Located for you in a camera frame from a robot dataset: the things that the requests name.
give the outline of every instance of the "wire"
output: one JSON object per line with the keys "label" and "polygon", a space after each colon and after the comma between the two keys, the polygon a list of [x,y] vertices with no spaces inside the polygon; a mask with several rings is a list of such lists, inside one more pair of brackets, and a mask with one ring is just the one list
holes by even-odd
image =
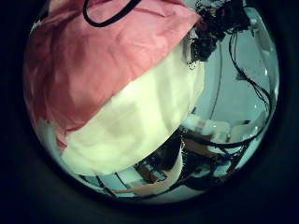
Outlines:
{"label": "wire", "polygon": [[131,0],[120,12],[118,12],[117,14],[115,14],[113,17],[111,17],[110,19],[106,20],[106,21],[102,21],[102,22],[97,22],[97,21],[93,21],[87,12],[87,7],[89,5],[90,0],[85,0],[84,1],[84,5],[83,5],[83,16],[84,19],[87,23],[89,23],[91,26],[94,27],[105,27],[108,26],[120,19],[122,19],[123,17],[125,17],[127,14],[129,14],[142,0]]}

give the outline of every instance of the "white fabric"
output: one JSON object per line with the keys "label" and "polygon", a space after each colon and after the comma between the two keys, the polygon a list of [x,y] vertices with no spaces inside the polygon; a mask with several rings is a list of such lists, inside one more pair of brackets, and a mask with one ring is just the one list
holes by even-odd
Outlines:
{"label": "white fabric", "polygon": [[118,172],[147,157],[174,132],[204,89],[203,64],[190,70],[182,51],[179,44],[66,137],[62,158],[73,172]]}

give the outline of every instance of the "cloth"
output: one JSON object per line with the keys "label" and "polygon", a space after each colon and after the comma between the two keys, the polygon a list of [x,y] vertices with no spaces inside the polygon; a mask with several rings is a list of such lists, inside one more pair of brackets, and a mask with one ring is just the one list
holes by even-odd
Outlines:
{"label": "cloth", "polygon": [[[104,21],[127,0],[94,0],[89,15]],[[109,99],[164,59],[199,16],[181,0],[142,1],[108,27],[82,16],[83,0],[51,0],[32,31],[24,62],[25,101],[34,124],[54,122],[61,153]]]}

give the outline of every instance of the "pink fabric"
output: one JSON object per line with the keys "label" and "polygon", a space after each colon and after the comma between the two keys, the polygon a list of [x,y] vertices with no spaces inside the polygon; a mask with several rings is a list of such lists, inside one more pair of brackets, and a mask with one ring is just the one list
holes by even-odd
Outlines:
{"label": "pink fabric", "polygon": [[[89,15],[104,21],[128,0],[92,0]],[[54,121],[59,147],[128,83],[164,59],[199,20],[182,0],[144,0],[126,17],[95,28],[83,0],[51,0],[49,16],[31,33],[24,92],[36,127]]]}

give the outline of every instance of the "black cable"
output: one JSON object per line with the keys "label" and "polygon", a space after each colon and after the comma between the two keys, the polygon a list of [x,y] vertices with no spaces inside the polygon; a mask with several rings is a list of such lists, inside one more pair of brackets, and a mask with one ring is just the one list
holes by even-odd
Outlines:
{"label": "black cable", "polygon": [[120,182],[127,188],[126,184],[122,181],[121,177],[118,175],[118,173],[114,173],[116,177],[120,180]]}
{"label": "black cable", "polygon": [[87,23],[89,23],[91,26],[94,27],[105,27],[108,26],[118,20],[120,20],[121,18],[125,17],[128,13],[130,13],[136,6],[137,4],[139,4],[142,0],[131,0],[120,12],[118,12],[117,14],[115,14],[113,17],[111,17],[110,19],[106,20],[106,21],[102,21],[102,22],[97,22],[97,21],[93,21],[87,12],[87,7],[89,5],[90,0],[85,0],[84,1],[84,6],[83,6],[83,16],[84,19]]}
{"label": "black cable", "polygon": [[235,67],[235,69],[237,70],[238,72],[238,79],[239,80],[245,80],[247,81],[251,86],[252,88],[254,89],[254,91],[256,92],[257,96],[259,97],[259,99],[261,99],[265,105],[265,108],[268,112],[268,116],[266,118],[266,121],[264,123],[264,126],[261,128],[260,131],[258,131],[257,134],[253,135],[252,137],[248,138],[248,139],[245,139],[241,142],[237,142],[237,143],[225,143],[225,144],[218,144],[218,143],[214,143],[214,142],[211,142],[211,141],[208,141],[206,140],[205,138],[202,138],[200,136],[194,136],[193,134],[190,134],[188,132],[184,133],[183,136],[186,137],[186,138],[189,138],[189,139],[192,139],[193,141],[201,144],[201,145],[204,145],[204,146],[211,146],[211,147],[217,147],[219,148],[220,150],[224,150],[225,148],[235,148],[235,147],[243,147],[243,146],[246,146],[248,145],[251,141],[253,141],[256,137],[258,137],[264,130],[266,124],[268,123],[268,121],[270,120],[270,117],[271,117],[271,114],[272,114],[272,110],[273,110],[273,103],[272,103],[272,100],[271,100],[271,96],[269,94],[268,91],[266,91],[264,88],[262,88],[259,84],[257,84],[255,81],[253,81],[252,79],[250,79],[244,72],[244,69],[243,68],[240,68],[237,63],[236,63],[236,59],[235,59],[235,56],[233,54],[233,38],[234,36],[236,35],[236,39],[237,39],[237,30],[235,30],[234,34],[231,35],[231,38],[230,38],[230,42],[229,42],[229,53],[230,53],[230,56],[231,56],[231,59],[232,59],[232,62],[233,62],[233,65]]}

